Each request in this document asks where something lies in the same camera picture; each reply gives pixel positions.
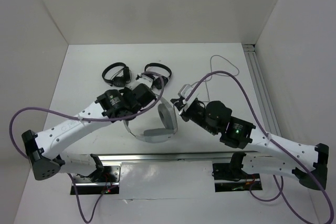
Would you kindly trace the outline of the white over-ear headphones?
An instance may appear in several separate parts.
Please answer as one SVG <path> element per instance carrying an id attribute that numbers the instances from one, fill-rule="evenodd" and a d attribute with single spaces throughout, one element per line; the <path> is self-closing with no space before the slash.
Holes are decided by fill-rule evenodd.
<path id="1" fill-rule="evenodd" d="M 125 129 L 142 142 L 159 144 L 168 141 L 178 131 L 176 113 L 173 106 L 163 97 L 160 98 L 157 107 L 160 120 L 164 126 L 163 128 L 146 129 L 142 134 L 136 135 L 129 128 L 129 122 L 123 121 Z"/>

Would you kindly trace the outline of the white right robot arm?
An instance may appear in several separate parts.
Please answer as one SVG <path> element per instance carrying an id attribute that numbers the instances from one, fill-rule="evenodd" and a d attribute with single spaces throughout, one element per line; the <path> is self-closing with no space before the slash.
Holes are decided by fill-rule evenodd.
<path id="1" fill-rule="evenodd" d="M 199 99 L 183 103 L 171 99 L 179 115 L 192 121 L 212 135 L 220 135 L 220 142 L 240 151 L 228 164 L 229 180 L 252 174 L 274 174 L 297 180 L 313 190 L 326 188 L 329 147 L 325 144 L 305 145 L 269 134 L 260 127 L 232 116 L 232 110 L 220 101 L 204 105 Z"/>

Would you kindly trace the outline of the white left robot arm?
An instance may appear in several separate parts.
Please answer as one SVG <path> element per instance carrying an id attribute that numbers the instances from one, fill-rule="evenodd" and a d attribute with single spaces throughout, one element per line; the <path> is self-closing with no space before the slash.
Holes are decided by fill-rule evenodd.
<path id="1" fill-rule="evenodd" d="M 134 119 L 155 100 L 156 95 L 145 84 L 133 89 L 107 90 L 74 119 L 42 132 L 24 132 L 22 139 L 34 178 L 45 180 L 58 173 L 70 173 L 99 181 L 108 170 L 98 155 L 67 153 L 66 148 L 116 121 Z"/>

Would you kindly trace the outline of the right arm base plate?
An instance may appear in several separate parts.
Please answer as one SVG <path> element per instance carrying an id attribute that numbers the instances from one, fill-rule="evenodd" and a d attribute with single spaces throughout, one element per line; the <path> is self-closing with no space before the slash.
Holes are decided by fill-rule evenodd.
<path id="1" fill-rule="evenodd" d="M 216 193 L 249 191 L 251 185 L 252 190 L 263 188 L 259 174 L 249 175 L 241 172 L 234 174 L 229 169 L 228 163 L 213 163 L 212 176 Z"/>

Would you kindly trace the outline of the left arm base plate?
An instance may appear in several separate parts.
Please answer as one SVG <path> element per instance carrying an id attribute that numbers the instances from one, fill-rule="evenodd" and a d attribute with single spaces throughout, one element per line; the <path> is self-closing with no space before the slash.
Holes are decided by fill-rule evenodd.
<path id="1" fill-rule="evenodd" d="M 117 195 L 120 191 L 121 164 L 113 163 L 104 167 L 104 173 L 94 180 L 81 175 L 73 175 L 78 195 Z"/>

